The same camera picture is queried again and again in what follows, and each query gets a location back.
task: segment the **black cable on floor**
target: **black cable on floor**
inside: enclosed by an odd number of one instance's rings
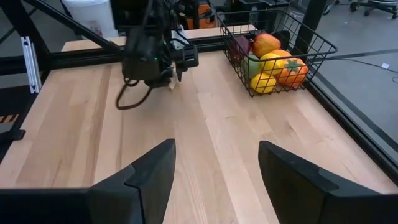
[[[372,64],[372,63],[367,63],[367,62],[363,62],[363,61],[355,60],[355,59],[350,59],[350,58],[325,58],[325,60],[345,60],[345,61],[350,61],[350,62],[362,63],[364,65],[370,65],[370,66],[377,67],[377,68],[382,68],[380,65],[375,65],[375,64]],[[393,73],[398,73],[398,71],[392,70],[390,68],[383,68],[383,69],[385,69],[387,71],[390,71],[390,72],[393,72]],[[398,83],[398,76],[392,77],[391,80],[394,83]]]
[[[184,41],[177,39],[177,38],[171,38],[170,41],[177,41],[178,43],[184,45],[184,46],[188,46],[189,44],[185,43]]]

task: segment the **chair wheel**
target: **chair wheel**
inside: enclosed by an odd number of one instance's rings
[[[351,10],[351,12],[355,12],[358,10],[359,7],[359,3],[358,2],[353,2],[349,5],[349,9]]]

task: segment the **wooden table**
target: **wooden table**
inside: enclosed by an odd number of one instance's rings
[[[93,47],[83,40],[63,50]],[[88,187],[175,138],[164,223],[277,223],[257,161],[266,139],[371,189],[398,192],[308,91],[251,98],[222,52],[199,61],[173,91],[155,89],[128,111],[115,108],[120,63],[52,71],[22,125],[25,138],[0,165],[0,186]],[[146,89],[128,89],[123,101],[137,101]]]

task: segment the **white bucket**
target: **white bucket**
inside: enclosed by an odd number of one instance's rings
[[[96,34],[118,37],[109,0],[62,0],[72,18]]]

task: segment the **black wire basket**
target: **black wire basket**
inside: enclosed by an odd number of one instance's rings
[[[304,89],[337,48],[282,10],[218,15],[224,53],[250,96]]]

